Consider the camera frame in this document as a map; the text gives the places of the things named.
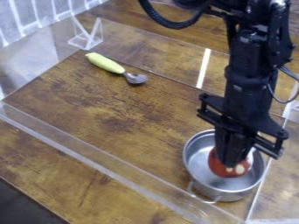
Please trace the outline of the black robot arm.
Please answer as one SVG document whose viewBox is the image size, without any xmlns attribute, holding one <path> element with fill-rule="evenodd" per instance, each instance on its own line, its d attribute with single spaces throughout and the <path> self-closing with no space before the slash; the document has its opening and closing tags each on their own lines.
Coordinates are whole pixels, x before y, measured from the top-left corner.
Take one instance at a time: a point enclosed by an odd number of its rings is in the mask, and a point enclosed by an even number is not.
<svg viewBox="0 0 299 224">
<path fill-rule="evenodd" d="M 221 97 L 201 94 L 199 117 L 215 126 L 209 168 L 234 168 L 252 147 L 280 156 L 288 134 L 272 120 L 278 72 L 295 48 L 290 37 L 291 0 L 173 0 L 185 9 L 219 10 L 227 23 L 230 59 Z"/>
</svg>

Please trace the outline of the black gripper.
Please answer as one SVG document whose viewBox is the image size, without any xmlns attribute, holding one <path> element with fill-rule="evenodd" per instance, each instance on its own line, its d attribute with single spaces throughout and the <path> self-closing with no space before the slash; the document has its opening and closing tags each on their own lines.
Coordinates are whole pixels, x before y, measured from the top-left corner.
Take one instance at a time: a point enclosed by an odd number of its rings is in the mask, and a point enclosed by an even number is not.
<svg viewBox="0 0 299 224">
<path fill-rule="evenodd" d="M 224 166 L 239 165 L 248 158 L 252 147 L 279 159 L 284 152 L 283 141 L 288 138 L 288 133 L 271 116 L 258 115 L 246 121 L 238 115 L 227 113 L 224 97 L 200 94 L 199 99 L 197 117 L 215 127 L 216 157 Z"/>
</svg>

